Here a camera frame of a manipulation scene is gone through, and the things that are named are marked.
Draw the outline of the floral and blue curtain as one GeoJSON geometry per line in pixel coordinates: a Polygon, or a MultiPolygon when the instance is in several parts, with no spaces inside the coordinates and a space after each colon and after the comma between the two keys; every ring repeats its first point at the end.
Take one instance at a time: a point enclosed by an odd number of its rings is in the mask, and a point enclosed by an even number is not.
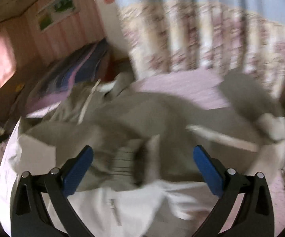
{"type": "Polygon", "coordinates": [[[285,94],[285,0],[116,0],[138,79],[238,70],[285,94]]]}

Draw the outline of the far bed with striped blanket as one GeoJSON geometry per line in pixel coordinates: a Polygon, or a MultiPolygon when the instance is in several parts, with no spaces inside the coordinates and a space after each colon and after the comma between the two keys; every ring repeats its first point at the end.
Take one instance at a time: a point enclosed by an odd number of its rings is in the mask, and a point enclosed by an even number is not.
{"type": "Polygon", "coordinates": [[[110,44],[102,39],[86,44],[57,61],[29,94],[25,113],[29,114],[65,100],[77,84],[104,79],[110,60],[110,44]]]}

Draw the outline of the framed wall picture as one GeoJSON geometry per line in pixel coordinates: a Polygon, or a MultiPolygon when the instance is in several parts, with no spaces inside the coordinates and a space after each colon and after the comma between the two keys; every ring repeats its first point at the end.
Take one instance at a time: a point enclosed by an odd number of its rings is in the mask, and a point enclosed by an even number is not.
{"type": "Polygon", "coordinates": [[[78,11],[77,0],[53,0],[37,12],[39,30],[43,32],[78,11]]]}

